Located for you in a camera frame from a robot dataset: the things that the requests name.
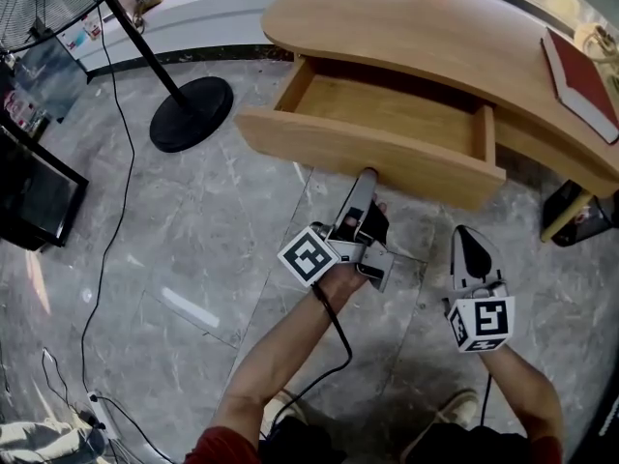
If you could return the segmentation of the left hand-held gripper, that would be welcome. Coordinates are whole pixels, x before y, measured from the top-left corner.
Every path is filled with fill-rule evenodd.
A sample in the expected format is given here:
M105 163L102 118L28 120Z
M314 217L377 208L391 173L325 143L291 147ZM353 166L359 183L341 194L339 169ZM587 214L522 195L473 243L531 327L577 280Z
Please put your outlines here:
M395 256L386 249L389 221L372 203L376 184L377 172L365 168L338 214L338 228L348 228L350 218L360 226L361 242L340 239L333 226L314 222L279 252L278 259L302 285L313 285L337 264L353 264L376 290L385 290Z

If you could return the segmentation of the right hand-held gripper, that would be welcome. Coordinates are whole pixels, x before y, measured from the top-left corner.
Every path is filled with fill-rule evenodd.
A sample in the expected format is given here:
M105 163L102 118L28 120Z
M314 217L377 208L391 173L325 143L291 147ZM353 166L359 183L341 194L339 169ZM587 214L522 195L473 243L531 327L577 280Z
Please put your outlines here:
M455 290L502 278L496 246L479 231L459 225L452 236L452 277ZM446 319L460 353L497 350L515 329L516 298L504 280L463 291L448 303Z

